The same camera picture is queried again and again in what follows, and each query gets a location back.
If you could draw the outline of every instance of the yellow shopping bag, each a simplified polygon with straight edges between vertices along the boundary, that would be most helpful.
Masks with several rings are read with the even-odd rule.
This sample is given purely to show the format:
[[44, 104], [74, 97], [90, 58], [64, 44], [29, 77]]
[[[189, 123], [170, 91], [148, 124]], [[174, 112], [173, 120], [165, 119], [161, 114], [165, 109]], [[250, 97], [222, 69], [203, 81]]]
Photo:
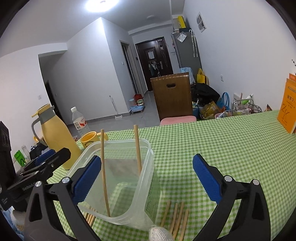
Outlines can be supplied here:
[[205, 77], [202, 69], [199, 69], [198, 74], [197, 74], [197, 83], [204, 84], [205, 83], [205, 78], [206, 77]]

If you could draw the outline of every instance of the hanging clothes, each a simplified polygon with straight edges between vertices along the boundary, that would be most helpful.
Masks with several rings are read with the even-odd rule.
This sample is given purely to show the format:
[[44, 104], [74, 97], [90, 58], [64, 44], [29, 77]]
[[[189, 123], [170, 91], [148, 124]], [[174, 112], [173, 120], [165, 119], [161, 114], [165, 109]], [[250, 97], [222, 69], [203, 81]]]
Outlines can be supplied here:
[[152, 67], [151, 63], [149, 63], [149, 69], [150, 69], [151, 75], [154, 76], [154, 68]]
[[157, 70], [157, 71], [158, 71], [157, 76], [160, 76], [160, 72], [159, 72], [159, 69], [158, 69], [158, 67], [157, 67], [157, 63], [156, 63], [156, 61], [153, 61], [153, 63], [151, 64], [151, 66], [152, 66], [152, 68], [153, 68], [154, 70]]

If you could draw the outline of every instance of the ceiling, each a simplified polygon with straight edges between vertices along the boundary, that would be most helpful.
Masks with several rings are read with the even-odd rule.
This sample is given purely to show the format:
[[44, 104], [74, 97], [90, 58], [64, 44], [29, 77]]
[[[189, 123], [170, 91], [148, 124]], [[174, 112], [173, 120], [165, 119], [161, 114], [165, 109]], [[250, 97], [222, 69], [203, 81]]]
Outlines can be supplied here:
[[[183, 11], [185, 0], [171, 0], [172, 14]], [[104, 13], [89, 12], [87, 0], [30, 0], [0, 38], [0, 57], [46, 43], [67, 42], [84, 27], [103, 17], [129, 31], [170, 20], [169, 0], [119, 0]]]

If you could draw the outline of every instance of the door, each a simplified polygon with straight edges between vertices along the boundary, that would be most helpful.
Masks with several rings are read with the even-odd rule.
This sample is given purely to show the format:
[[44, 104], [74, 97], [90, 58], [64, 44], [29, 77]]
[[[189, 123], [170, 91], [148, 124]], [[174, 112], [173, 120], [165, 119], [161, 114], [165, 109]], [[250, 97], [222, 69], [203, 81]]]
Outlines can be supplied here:
[[139, 94], [139, 90], [138, 90], [138, 87], [137, 87], [137, 84], [136, 84], [135, 76], [133, 74], [133, 70], [132, 70], [132, 67], [131, 67], [131, 62], [130, 62], [129, 57], [128, 57], [128, 51], [127, 51], [128, 46], [126, 46], [126, 44], [124, 44], [124, 43], [121, 43], [121, 46], [122, 46], [124, 58], [126, 60], [126, 66], [128, 68], [128, 72], [129, 72], [129, 75], [130, 75], [130, 78], [131, 78], [131, 82], [133, 84], [133, 89], [134, 89], [136, 94]]
[[44, 85], [45, 85], [45, 89], [46, 89], [46, 92], [47, 92], [47, 95], [48, 95], [48, 98], [49, 98], [50, 104], [51, 104], [52, 106], [54, 105], [54, 112], [55, 112], [55, 114], [57, 115], [57, 117], [59, 117], [59, 118], [64, 122], [63, 117], [62, 117], [62, 115], [61, 115], [61, 113], [60, 113], [60, 111], [59, 111], [59, 109], [58, 109], [58, 107], [57, 107], [57, 103], [56, 103], [55, 100], [54, 100], [54, 96], [53, 96], [53, 94], [52, 94], [52, 90], [51, 90], [51, 88], [50, 88], [49, 82], [47, 81], [47, 83], [44, 84]]
[[151, 78], [173, 74], [164, 37], [136, 44], [148, 91], [152, 91]]

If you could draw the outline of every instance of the wooden chopstick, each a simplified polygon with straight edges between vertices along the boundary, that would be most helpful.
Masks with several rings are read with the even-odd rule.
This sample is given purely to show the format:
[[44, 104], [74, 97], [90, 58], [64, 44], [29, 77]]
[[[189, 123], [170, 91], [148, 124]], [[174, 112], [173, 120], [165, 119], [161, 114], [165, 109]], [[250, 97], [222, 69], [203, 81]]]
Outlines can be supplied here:
[[94, 224], [94, 220], [95, 220], [95, 219], [96, 219], [96, 216], [92, 216], [91, 220], [89, 220], [89, 225], [90, 225], [90, 227], [93, 226], [93, 224]]
[[184, 202], [181, 203], [178, 221], [177, 221], [176, 226], [174, 228], [174, 233], [173, 233], [174, 240], [176, 239], [178, 231], [179, 231], [179, 227], [180, 227], [180, 223], [181, 223], [181, 219], [182, 219], [183, 208], [184, 208]]
[[138, 170], [139, 170], [139, 176], [140, 176], [141, 171], [142, 171], [142, 163], [141, 163], [141, 152], [140, 152], [140, 141], [139, 141], [138, 125], [134, 125], [133, 130], [135, 132], [137, 162], [138, 162]]
[[165, 225], [165, 220], [166, 220], [166, 217], [168, 215], [169, 208], [170, 208], [170, 200], [168, 200], [167, 206], [165, 208], [165, 213], [163, 215], [163, 220], [161, 221], [161, 225], [160, 225], [161, 227], [163, 227]]
[[176, 221], [176, 217], [177, 217], [177, 211], [178, 211], [178, 203], [176, 202], [172, 224], [170, 225], [170, 234], [173, 234], [173, 230], [174, 230], [174, 226], [175, 226], [175, 221]]
[[179, 241], [183, 241], [185, 231], [186, 231], [188, 216], [189, 216], [189, 209], [186, 209], [183, 224], [182, 224], [182, 231], [181, 231], [181, 235], [179, 237]]
[[101, 129], [101, 162], [102, 162], [102, 177], [103, 177], [104, 197], [105, 197], [105, 203], [106, 203], [106, 209], [107, 209], [108, 216], [111, 217], [109, 202], [108, 202], [107, 185], [106, 185], [104, 135], [105, 135], [104, 134], [104, 129]]
[[[96, 210], [92, 207], [90, 207], [90, 210], [96, 212]], [[96, 219], [96, 216], [93, 216], [90, 213], [85, 213], [84, 217], [85, 217], [87, 223], [89, 224], [89, 226], [92, 227], [94, 224], [94, 220]]]

